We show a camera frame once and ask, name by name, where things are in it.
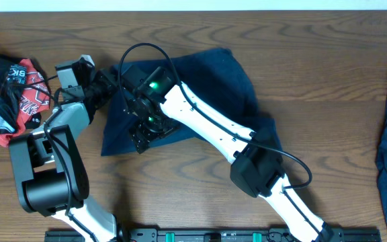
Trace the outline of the dark blue shorts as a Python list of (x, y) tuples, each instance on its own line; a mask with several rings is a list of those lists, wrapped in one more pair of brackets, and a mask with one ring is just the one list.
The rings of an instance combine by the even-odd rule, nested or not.
[[(251, 80), (242, 66), (225, 48), (215, 48), (171, 59), (182, 82), (203, 101), (227, 118), (255, 131), (266, 129), (281, 149), (275, 121), (259, 112), (259, 102)], [(123, 112), (123, 95), (113, 95), (103, 131), (102, 156), (113, 156), (136, 150), (128, 130), (137, 121)]]

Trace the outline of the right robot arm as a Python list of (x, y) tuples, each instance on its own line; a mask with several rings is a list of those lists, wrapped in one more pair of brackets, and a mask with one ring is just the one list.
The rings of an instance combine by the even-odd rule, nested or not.
[(282, 166), (285, 152), (264, 130), (256, 132), (227, 118), (201, 100), (185, 83), (159, 67), (147, 74), (136, 66), (118, 73), (128, 112), (138, 120), (129, 129), (138, 153), (180, 124), (214, 146), (230, 163), (230, 179), (244, 193), (264, 199), (299, 241), (330, 241), (330, 226), (315, 215)]

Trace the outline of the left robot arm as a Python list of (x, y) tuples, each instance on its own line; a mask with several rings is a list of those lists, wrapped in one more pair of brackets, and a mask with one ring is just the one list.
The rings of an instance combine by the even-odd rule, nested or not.
[(90, 195), (75, 142), (117, 84), (107, 71), (96, 70), (89, 55), (55, 69), (61, 88), (52, 96), (52, 114), (31, 133), (9, 142), (19, 203), (26, 212), (65, 222), (79, 233), (78, 240), (127, 241), (116, 217)]

